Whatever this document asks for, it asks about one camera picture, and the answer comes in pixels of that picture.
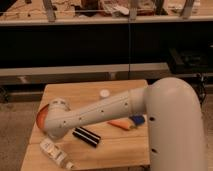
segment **small white object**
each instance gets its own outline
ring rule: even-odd
[[[73,163],[68,160],[67,154],[54,144],[49,138],[45,138],[40,143],[40,148],[59,167],[71,170]]]
[[[100,91],[100,99],[106,99],[110,96],[110,92],[107,89],[103,89]]]
[[[129,15],[129,9],[120,5],[116,5],[114,7],[114,9],[116,9],[117,11],[119,11],[120,13],[122,13],[123,15]]]
[[[67,164],[66,164],[66,169],[67,169],[67,170],[71,170],[72,167],[73,167],[73,164],[72,164],[71,162],[67,162]]]

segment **black object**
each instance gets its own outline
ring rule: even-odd
[[[32,0],[25,0],[25,3],[26,3],[26,4],[31,4],[31,3],[32,3]]]
[[[0,0],[0,16],[7,11],[17,0]]]
[[[99,144],[101,137],[85,128],[79,127],[75,128],[73,131],[73,135],[86,143],[90,144],[93,147],[97,147]]]
[[[213,72],[213,49],[211,46],[196,50],[169,50],[168,65],[174,74]]]

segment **black wire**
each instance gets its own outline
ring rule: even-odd
[[[206,88],[205,88],[205,82],[206,78],[203,76],[202,73],[197,74],[198,78],[198,84],[197,84],[197,95],[200,100],[201,106],[203,105],[204,100],[206,99]]]

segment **white bottle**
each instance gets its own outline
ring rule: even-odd
[[[40,143],[41,150],[52,159],[59,167],[71,170],[73,163],[69,161],[68,155],[54,144],[49,138]]]

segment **cabinet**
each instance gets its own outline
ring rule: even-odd
[[[201,0],[190,15],[178,9],[190,1],[119,0],[128,14],[123,9],[110,13],[100,7],[101,0],[97,9],[89,9],[83,4],[89,1],[17,0],[4,11],[0,84],[5,79],[7,84],[24,83],[23,78],[26,83],[55,82],[89,73],[88,79],[95,79],[94,74],[107,79],[114,73],[122,79],[144,68],[169,75],[170,48],[213,46],[211,0]]]

